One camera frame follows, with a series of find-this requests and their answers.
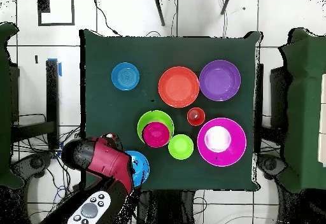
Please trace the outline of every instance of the dark green tablecloth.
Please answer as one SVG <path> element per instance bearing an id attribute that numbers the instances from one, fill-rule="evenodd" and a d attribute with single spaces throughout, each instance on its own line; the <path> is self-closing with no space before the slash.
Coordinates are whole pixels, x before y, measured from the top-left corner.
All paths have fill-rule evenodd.
<path id="1" fill-rule="evenodd" d="M 100 136 L 116 132 L 124 150 L 138 150 L 150 163 L 150 175 L 143 189 L 214 189 L 256 190 L 252 181 L 253 93 L 255 86 L 255 43 L 259 32 L 247 38 L 140 38 L 98 36 L 84 31 L 86 68 L 86 133 Z M 201 93 L 186 108 L 172 108 L 158 93 L 159 78 L 173 66 L 185 66 L 199 77 L 201 69 L 212 60 L 232 62 L 241 74 L 238 93 L 228 101 L 214 102 Z M 111 82 L 112 69 L 121 62 L 134 64 L 140 73 L 137 87 L 121 91 Z M 242 126 L 247 148 L 242 159 L 229 167 L 214 167 L 203 160 L 197 149 L 199 127 L 187 122 L 187 111 L 200 107 L 206 121 L 227 117 Z M 194 152 L 186 160 L 170 156 L 167 146 L 150 148 L 137 135 L 137 122 L 149 110 L 159 109 L 173 119 L 174 134 L 186 134 L 194 142 Z M 93 181 L 87 175 L 87 184 Z"/>

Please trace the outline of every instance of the white tile floor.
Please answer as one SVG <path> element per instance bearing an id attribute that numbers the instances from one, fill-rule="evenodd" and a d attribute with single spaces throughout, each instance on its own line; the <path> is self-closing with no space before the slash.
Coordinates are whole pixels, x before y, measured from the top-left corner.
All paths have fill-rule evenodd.
<path id="1" fill-rule="evenodd" d="M 174 0 L 160 2 L 165 27 L 160 25 L 154 0 L 97 1 L 107 16 L 109 26 L 123 36 L 145 36 L 150 31 L 157 31 L 162 36 L 171 35 L 176 11 Z M 42 13 L 44 20 L 68 20 L 68 13 L 64 10 L 69 7 L 68 2 L 69 0 L 50 0 L 53 11 L 51 16 Z M 230 0 L 227 7 L 227 37 L 240 38 L 256 30 L 264 33 L 260 49 L 260 61 L 264 64 L 263 114 L 271 114 L 270 70 L 283 65 L 277 47 L 287 43 L 288 33 L 294 27 L 305 27 L 315 34 L 325 34 L 326 13 L 323 4 L 323 0 Z M 178 35 L 221 37 L 221 5 L 222 0 L 179 0 Z M 57 16 L 56 19 L 55 12 L 60 12 L 60 7 L 65 15 Z M 69 132 L 80 124 L 78 30 L 90 29 L 103 36 L 114 36 L 106 27 L 103 14 L 96 9 L 93 0 L 74 0 L 74 9 L 75 25 L 39 27 L 37 0 L 0 0 L 0 22 L 13 22 L 19 28 L 17 37 L 8 41 L 8 52 L 11 61 L 20 67 L 20 114 L 45 113 L 45 60 L 57 58 L 62 63 L 62 76 L 59 77 L 60 133 Z M 176 18 L 172 34 L 176 35 Z M 156 33 L 152 32 L 150 36 L 156 36 Z M 38 64 L 35 63 L 35 55 L 38 56 Z M 39 122 L 42 119 L 41 116 L 28 116 L 21 123 Z M 263 124 L 270 125 L 270 119 L 263 117 Z M 31 142 L 40 143 L 37 139 L 32 139 Z M 18 160 L 25 154 L 15 153 L 13 160 Z M 57 185 L 62 185 L 62 171 L 55 160 L 49 169 L 55 175 Z M 77 183 L 78 172 L 70 172 L 73 183 Z M 273 220 L 277 218 L 278 212 L 276 185 L 273 181 L 264 179 L 259 170 L 257 181 L 261 189 L 255 193 L 206 190 L 208 206 L 205 212 L 195 215 L 196 223 L 275 224 Z M 33 179 L 28 196 L 30 214 L 51 209 L 55 194 L 56 189 L 48 172 L 41 179 Z M 203 194 L 203 190 L 198 191 L 196 197 L 202 197 Z M 195 203 L 194 211 L 201 211 L 202 200 L 195 199 Z M 44 216 L 46 213 L 38 213 L 31 218 L 37 223 Z"/>

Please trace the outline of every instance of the blue bowl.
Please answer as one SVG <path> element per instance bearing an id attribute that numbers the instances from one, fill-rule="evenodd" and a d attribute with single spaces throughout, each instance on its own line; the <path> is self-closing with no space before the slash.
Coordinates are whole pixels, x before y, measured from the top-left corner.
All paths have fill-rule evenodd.
<path id="1" fill-rule="evenodd" d="M 132 90 L 138 84 L 139 72 L 131 63 L 123 62 L 115 66 L 111 73 L 112 83 L 120 90 Z"/>
<path id="2" fill-rule="evenodd" d="M 132 175 L 132 179 L 134 180 L 134 186 L 139 186 L 143 178 L 143 172 L 143 183 L 147 180 L 148 175 L 150 174 L 150 164 L 148 163 L 147 158 L 140 152 L 129 150 L 126 151 L 126 153 L 131 156 L 132 168 L 134 168 L 135 170 L 135 173 Z"/>

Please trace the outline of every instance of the orange plate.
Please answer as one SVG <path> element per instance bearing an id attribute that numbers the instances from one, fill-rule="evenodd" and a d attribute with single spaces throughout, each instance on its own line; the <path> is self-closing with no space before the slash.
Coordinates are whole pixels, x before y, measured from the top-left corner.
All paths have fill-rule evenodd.
<path id="1" fill-rule="evenodd" d="M 172 67 L 160 77 L 159 94 L 172 107 L 182 108 L 192 104 L 199 93 L 199 81 L 190 69 Z"/>

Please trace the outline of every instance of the magenta bowl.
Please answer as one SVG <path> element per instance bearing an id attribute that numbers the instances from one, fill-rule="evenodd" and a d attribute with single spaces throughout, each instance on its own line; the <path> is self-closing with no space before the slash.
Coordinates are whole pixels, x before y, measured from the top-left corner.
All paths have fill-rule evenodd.
<path id="1" fill-rule="evenodd" d="M 243 156 L 246 135 L 235 121 L 215 118 L 200 129 L 197 146 L 201 157 L 209 164 L 226 167 L 235 164 Z"/>
<path id="2" fill-rule="evenodd" d="M 144 127 L 142 137 L 148 146 L 160 148 L 169 142 L 170 131 L 163 123 L 150 122 Z"/>

